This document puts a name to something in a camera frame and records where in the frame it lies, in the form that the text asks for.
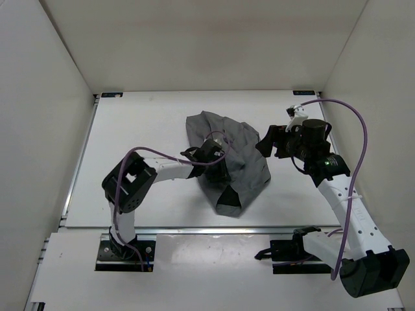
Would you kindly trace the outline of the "grey pleated skirt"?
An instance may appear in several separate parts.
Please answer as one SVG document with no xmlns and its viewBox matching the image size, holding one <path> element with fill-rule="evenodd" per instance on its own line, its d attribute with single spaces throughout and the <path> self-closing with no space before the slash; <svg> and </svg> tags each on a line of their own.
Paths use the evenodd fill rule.
<svg viewBox="0 0 415 311">
<path fill-rule="evenodd" d="M 185 128 L 191 147 L 212 138 L 228 153 L 197 180 L 217 214 L 239 217 L 271 181 L 267 161 L 255 148 L 259 133 L 245 122 L 208 111 L 188 116 Z"/>
</svg>

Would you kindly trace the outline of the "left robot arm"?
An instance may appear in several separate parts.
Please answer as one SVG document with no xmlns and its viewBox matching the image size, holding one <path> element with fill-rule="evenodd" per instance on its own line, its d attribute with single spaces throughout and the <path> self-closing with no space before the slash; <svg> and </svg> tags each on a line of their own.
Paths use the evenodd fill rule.
<svg viewBox="0 0 415 311">
<path fill-rule="evenodd" d="M 200 176 L 227 181 L 225 158 L 231 146 L 207 138 L 199 147 L 190 147 L 171 156 L 148 147 L 135 147 L 103 179 L 101 187 L 111 209 L 110 249 L 121 260 L 143 262 L 134 228 L 135 210 L 151 186 L 162 181 Z"/>
</svg>

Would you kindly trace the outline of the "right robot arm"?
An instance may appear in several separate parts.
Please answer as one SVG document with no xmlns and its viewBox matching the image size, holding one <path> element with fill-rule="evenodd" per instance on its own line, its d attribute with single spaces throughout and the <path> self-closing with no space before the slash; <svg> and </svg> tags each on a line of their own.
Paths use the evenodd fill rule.
<svg viewBox="0 0 415 311">
<path fill-rule="evenodd" d="M 316 257 L 338 272 L 343 287 L 354 298 L 397 288 L 409 256 L 404 249 L 394 249 L 372 220 L 351 183 L 346 162 L 331 151 L 330 131 L 331 125 L 320 119 L 294 126 L 271 125 L 255 147 L 264 157 L 275 150 L 278 159 L 303 162 L 300 172 L 311 177 L 331 206 L 346 242 L 337 242 L 320 228 L 309 226 L 294 230 L 282 248 L 272 246 L 255 257 L 279 260 L 291 256 L 295 263 Z"/>
</svg>

